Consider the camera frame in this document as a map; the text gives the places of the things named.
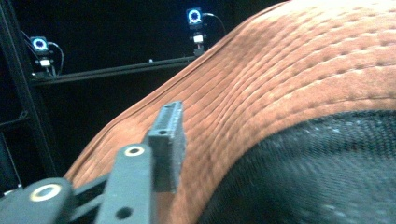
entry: black mesh fabric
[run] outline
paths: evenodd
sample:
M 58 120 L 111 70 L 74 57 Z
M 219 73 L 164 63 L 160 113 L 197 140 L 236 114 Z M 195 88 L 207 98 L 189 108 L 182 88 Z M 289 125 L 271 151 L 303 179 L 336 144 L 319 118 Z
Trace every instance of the black mesh fabric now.
M 199 223 L 396 223 L 396 112 L 340 113 L 265 138 Z

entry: screw hole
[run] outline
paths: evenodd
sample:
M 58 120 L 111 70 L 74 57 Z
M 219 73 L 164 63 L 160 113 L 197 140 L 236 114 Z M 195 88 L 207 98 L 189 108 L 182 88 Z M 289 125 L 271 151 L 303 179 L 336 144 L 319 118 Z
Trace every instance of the screw hole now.
M 119 220 L 123 220 L 127 217 L 130 217 L 134 210 L 130 207 L 123 207 L 116 213 L 116 218 Z
M 134 157 L 140 156 L 145 152 L 145 149 L 142 147 L 130 147 L 124 151 L 125 156 Z

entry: circular led light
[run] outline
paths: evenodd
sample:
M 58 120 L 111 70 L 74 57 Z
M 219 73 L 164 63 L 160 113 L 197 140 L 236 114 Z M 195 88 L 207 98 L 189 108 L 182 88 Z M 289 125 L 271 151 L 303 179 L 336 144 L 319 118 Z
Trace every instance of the circular led light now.
M 193 9 L 189 12 L 190 24 L 195 24 L 201 21 L 201 13 L 197 9 Z
M 47 42 L 40 38 L 34 39 L 33 47 L 35 47 L 36 50 L 47 50 Z

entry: orange quilted fabric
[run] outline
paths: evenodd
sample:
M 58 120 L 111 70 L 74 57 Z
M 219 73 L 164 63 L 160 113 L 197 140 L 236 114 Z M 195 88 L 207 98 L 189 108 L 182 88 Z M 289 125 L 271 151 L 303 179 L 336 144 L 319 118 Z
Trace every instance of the orange quilted fabric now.
M 139 143 L 162 105 L 185 107 L 188 145 L 161 220 L 194 223 L 234 162 L 266 136 L 337 112 L 396 109 L 396 1 L 294 0 L 243 22 L 116 117 L 66 177 L 80 186 Z

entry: dark background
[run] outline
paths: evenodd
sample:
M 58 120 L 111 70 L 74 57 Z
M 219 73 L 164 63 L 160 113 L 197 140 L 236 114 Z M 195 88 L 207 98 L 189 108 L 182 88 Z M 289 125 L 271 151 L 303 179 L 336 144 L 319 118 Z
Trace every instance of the dark background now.
M 219 16 L 227 32 L 249 16 L 280 1 L 71 1 L 15 0 L 21 29 L 29 36 L 45 36 L 64 50 L 64 76 L 136 63 L 193 55 L 194 44 L 186 9 L 200 7 Z M 215 45 L 223 31 L 219 21 L 206 17 L 206 48 Z M 60 54 L 54 49 L 54 59 Z M 0 55 L 0 122 L 15 119 L 21 106 Z M 65 167 L 69 167 L 89 141 L 112 119 L 144 98 L 183 69 L 97 78 L 35 87 L 41 95 Z M 31 183 L 44 177 L 26 131 L 6 133 L 17 158 L 22 179 Z

